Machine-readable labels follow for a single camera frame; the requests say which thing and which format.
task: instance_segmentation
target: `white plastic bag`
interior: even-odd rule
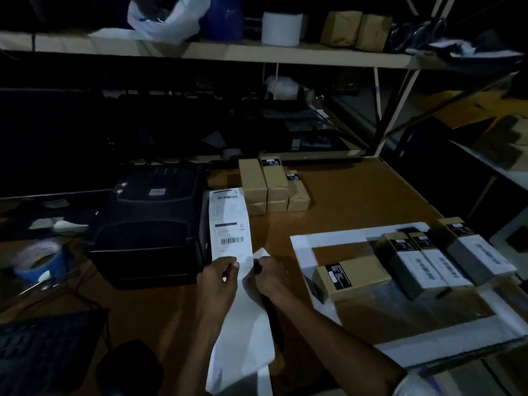
[[[165,22],[148,20],[134,0],[128,6],[127,21],[145,39],[179,45],[200,31],[198,20],[209,9],[211,0],[178,0]]]

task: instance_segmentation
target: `white roll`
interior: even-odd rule
[[[294,47],[299,45],[303,15],[264,12],[262,17],[262,44]]]

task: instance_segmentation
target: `blue container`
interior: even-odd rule
[[[244,15],[240,0],[211,0],[211,6],[200,19],[205,38],[234,43],[244,39]]]

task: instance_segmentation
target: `right hand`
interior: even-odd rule
[[[255,275],[257,289],[272,301],[275,297],[288,292],[288,272],[284,266],[273,257],[259,259],[262,272]]]

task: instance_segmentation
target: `tape roll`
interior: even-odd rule
[[[46,263],[33,267],[34,264],[52,255]],[[73,254],[68,246],[60,245],[53,240],[36,242],[20,253],[13,260],[15,274],[30,283],[39,282],[43,279],[58,278],[70,270],[73,262]]]

